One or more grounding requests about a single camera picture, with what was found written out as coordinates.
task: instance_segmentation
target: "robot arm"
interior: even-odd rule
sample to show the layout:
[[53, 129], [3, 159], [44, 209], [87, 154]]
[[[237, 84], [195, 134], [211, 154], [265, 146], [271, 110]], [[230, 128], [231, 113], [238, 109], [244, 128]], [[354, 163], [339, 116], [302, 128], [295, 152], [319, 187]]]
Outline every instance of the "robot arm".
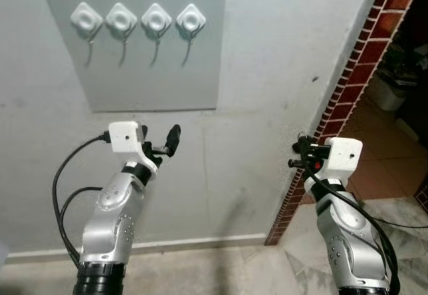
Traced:
[[122, 294], [122, 279], [145, 187], [156, 178], [162, 162], [154, 155], [173, 156], [180, 131], [178, 125], [174, 126], [165, 146], [156, 148], [144, 142], [143, 128], [137, 122], [115, 122], [109, 126], [113, 152], [124, 166], [101, 190], [84, 228], [78, 281], [73, 294]]
[[[300, 152], [299, 144], [294, 149]], [[304, 186], [316, 200], [318, 229], [326, 242], [339, 294], [388, 294], [391, 271], [382, 247], [374, 239], [371, 223], [324, 187], [357, 205], [344, 186], [356, 169], [361, 149], [360, 141], [349, 138], [329, 138], [325, 146], [310, 144], [306, 152], [309, 166], [323, 185], [308, 178]], [[293, 160], [289, 166], [303, 167], [301, 161]]]

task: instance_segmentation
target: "white bracket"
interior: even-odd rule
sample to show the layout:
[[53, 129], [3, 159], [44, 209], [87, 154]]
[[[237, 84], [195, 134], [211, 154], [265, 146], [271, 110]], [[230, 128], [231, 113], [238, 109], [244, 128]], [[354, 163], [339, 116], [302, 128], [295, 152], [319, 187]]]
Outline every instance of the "white bracket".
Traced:
[[[325, 145], [331, 146], [328, 159], [324, 160], [322, 168], [315, 174], [319, 180], [340, 180], [344, 187], [353, 174], [360, 159], [362, 142], [351, 138], [327, 138]], [[309, 192], [315, 181], [308, 178], [305, 181], [305, 190]]]
[[156, 178], [158, 167], [142, 151], [144, 143], [141, 125], [135, 121], [113, 122], [108, 126], [112, 149], [119, 159], [130, 167], [140, 163], [150, 169], [150, 180]]

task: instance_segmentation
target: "red brick trim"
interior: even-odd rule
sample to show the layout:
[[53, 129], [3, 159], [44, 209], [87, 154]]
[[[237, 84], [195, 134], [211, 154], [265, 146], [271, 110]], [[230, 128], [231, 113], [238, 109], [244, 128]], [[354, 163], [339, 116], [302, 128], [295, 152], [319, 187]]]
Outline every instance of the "red brick trim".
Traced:
[[428, 213], [428, 175], [426, 176], [421, 187], [416, 192], [415, 198], [421, 204], [423, 210], [425, 210]]
[[[411, 2], [412, 0], [374, 0], [354, 50], [314, 133], [319, 143], [324, 143], [329, 136], [337, 136], [342, 130]], [[296, 171], [265, 245], [276, 245], [279, 242], [302, 202], [305, 194], [302, 173], [301, 169]], [[417, 192], [415, 198], [427, 210], [428, 184]]]

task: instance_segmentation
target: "baseboard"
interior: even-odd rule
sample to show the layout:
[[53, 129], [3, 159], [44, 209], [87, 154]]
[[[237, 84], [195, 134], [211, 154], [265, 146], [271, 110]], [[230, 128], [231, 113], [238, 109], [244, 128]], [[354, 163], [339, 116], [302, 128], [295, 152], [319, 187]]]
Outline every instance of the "baseboard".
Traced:
[[[173, 241], [152, 241], [150, 243], [134, 243], [133, 254], [149, 254], [161, 252], [176, 252], [179, 250], [199, 250], [204, 248], [220, 248], [247, 245], [262, 245], [266, 234], [237, 235], [229, 237], [209, 237], [195, 239], [181, 239]], [[69, 260], [67, 251], [64, 250], [40, 250], [34, 252], [10, 253], [6, 264], [52, 262], [57, 260]]]

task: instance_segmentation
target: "floor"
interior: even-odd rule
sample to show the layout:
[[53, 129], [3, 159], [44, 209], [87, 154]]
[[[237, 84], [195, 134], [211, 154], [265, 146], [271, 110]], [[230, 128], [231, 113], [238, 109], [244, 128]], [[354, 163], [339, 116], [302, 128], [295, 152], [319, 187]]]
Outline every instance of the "floor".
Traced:
[[[428, 152], [395, 125], [385, 112], [363, 98], [340, 136], [363, 142], [358, 168], [348, 187], [357, 199], [414, 196], [428, 172]], [[302, 203], [313, 203], [306, 195]]]
[[[337, 294], [314, 205], [302, 205], [280, 245], [190, 250], [132, 256], [125, 295], [331, 295]], [[367, 201], [386, 220], [427, 225], [413, 198]], [[385, 226], [400, 263], [403, 295], [427, 295], [428, 229]], [[1, 295], [71, 294], [70, 261], [9, 264], [0, 270]]]

